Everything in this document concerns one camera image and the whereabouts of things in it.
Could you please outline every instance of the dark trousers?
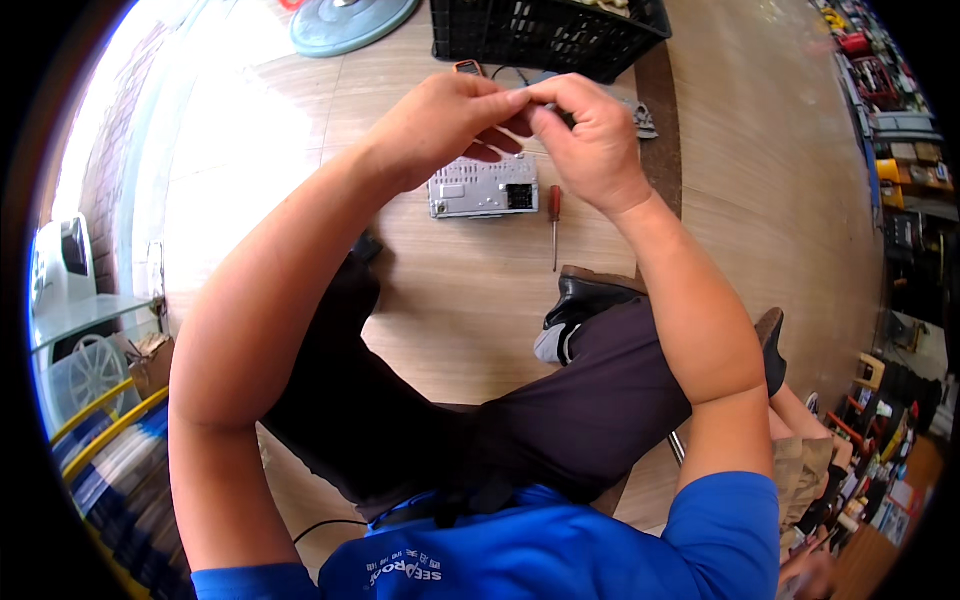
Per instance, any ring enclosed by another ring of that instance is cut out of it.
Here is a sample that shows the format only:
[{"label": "dark trousers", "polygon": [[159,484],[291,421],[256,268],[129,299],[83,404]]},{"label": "dark trousers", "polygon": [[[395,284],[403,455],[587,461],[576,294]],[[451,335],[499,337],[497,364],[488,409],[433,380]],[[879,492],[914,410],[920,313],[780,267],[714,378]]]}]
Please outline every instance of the dark trousers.
[{"label": "dark trousers", "polygon": [[367,520],[420,492],[489,477],[589,503],[690,416],[646,298],[583,323],[567,367],[458,412],[421,396],[360,338],[379,291],[348,256],[262,421]]}]

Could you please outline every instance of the cardboard box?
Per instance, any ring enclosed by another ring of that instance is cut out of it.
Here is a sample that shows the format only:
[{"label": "cardboard box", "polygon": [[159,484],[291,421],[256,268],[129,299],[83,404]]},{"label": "cardboard box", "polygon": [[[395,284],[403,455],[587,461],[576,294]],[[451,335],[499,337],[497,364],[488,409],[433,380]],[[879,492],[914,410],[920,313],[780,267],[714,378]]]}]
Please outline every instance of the cardboard box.
[{"label": "cardboard box", "polygon": [[140,399],[145,400],[170,385],[170,366],[174,360],[172,337],[148,333],[138,342],[131,342],[119,333],[113,337],[117,346],[132,360],[130,375]]}]

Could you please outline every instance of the orange multimeter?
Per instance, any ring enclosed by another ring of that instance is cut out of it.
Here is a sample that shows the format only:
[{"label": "orange multimeter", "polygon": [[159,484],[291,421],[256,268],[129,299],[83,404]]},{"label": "orange multimeter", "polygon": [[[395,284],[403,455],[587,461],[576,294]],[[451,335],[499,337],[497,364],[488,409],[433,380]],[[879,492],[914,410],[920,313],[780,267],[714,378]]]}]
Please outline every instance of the orange multimeter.
[{"label": "orange multimeter", "polygon": [[468,75],[484,77],[483,69],[480,68],[480,63],[476,60],[461,60],[453,65],[453,70],[457,73],[467,73]]}]

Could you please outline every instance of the black cable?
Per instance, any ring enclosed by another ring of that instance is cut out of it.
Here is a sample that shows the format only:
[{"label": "black cable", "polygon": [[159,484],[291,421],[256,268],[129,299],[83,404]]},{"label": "black cable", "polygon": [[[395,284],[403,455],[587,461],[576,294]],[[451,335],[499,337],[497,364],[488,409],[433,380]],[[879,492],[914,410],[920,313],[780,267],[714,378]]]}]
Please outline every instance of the black cable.
[{"label": "black cable", "polygon": [[519,70],[518,68],[516,68],[515,66],[511,66],[511,65],[509,65],[509,64],[504,64],[503,66],[497,67],[497,69],[496,69],[495,71],[493,71],[493,74],[490,75],[490,81],[495,81],[495,80],[496,80],[496,74],[499,73],[500,71],[502,71],[503,69],[508,68],[508,67],[511,68],[511,69],[514,69],[514,70],[516,71],[516,73],[517,73],[517,74],[520,76],[520,78],[523,80],[523,86],[524,86],[524,87],[530,87],[530,80],[528,80],[526,77],[523,76],[523,72],[520,71],[520,70]]},{"label": "black cable", "polygon": [[348,518],[332,518],[332,519],[329,520],[329,521],[320,521],[319,523],[316,523],[316,524],[314,524],[314,525],[310,525],[309,527],[306,528],[306,531],[304,531],[304,532],[301,533],[300,535],[296,536],[296,537],[294,538],[294,545],[297,545],[297,542],[300,541],[300,540],[302,540],[302,539],[303,539],[303,536],[307,535],[308,533],[310,533],[310,532],[313,531],[314,529],[316,529],[316,528],[318,528],[318,527],[323,527],[324,525],[329,525],[330,523],[353,523],[354,525],[363,525],[364,527],[367,526],[367,523],[365,523],[365,522],[363,522],[363,521],[354,521],[354,520],[351,520],[351,519],[348,519]]}]

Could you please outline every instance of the wooden floor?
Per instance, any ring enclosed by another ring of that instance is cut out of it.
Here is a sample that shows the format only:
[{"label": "wooden floor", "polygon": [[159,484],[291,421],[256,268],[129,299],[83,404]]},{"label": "wooden floor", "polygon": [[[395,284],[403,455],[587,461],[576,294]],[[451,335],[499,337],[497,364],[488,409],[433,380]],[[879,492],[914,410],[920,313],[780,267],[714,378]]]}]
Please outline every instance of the wooden floor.
[{"label": "wooden floor", "polygon": [[[805,0],[666,4],[684,223],[754,317],[784,308],[787,381],[798,395],[815,390],[830,405],[846,389],[857,353],[870,348],[881,248],[829,35]],[[384,40],[326,60],[294,55],[277,2],[238,0],[218,10],[225,11],[219,39],[198,61],[168,192],[175,330],[219,261],[310,170],[413,85],[449,68],[429,57],[425,6]],[[635,97],[632,70],[614,93]],[[542,152],[536,142],[528,150]],[[545,193],[556,174],[546,155],[538,161]],[[388,251],[377,265],[382,302],[364,337],[414,387],[435,401],[480,403],[551,372],[532,354],[557,298],[545,214],[434,222],[420,190],[389,204],[373,228]],[[624,275],[634,269],[613,228],[575,199],[564,204],[560,260]],[[264,434],[263,441],[293,534],[352,514],[276,440]],[[676,474],[661,444],[635,468],[616,516],[641,530],[661,528]],[[305,563],[319,567],[340,541],[362,535],[352,527],[311,534],[299,544]]]}]

